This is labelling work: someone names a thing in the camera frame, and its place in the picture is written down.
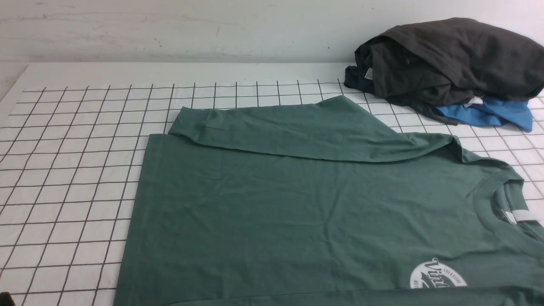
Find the grey robot arm image left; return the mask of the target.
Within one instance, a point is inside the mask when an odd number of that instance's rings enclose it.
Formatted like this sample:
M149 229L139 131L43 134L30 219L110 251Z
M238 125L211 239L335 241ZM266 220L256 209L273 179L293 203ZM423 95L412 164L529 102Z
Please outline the grey robot arm image left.
M0 293L0 306L15 306L15 302L9 292Z

